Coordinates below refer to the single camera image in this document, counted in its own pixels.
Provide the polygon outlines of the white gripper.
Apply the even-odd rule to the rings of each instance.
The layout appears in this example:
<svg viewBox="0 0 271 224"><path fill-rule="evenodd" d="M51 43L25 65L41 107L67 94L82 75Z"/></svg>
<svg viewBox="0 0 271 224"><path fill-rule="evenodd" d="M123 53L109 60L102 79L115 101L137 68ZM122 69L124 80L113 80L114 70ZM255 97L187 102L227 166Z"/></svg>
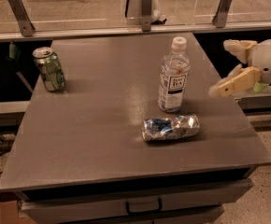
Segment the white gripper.
<svg viewBox="0 0 271 224"><path fill-rule="evenodd" d="M240 62L248 62L249 67L237 65L227 77L209 88L210 97L228 97L246 91L259 80L271 84L271 39L258 44L254 40L228 39L223 42L223 47Z"/></svg>

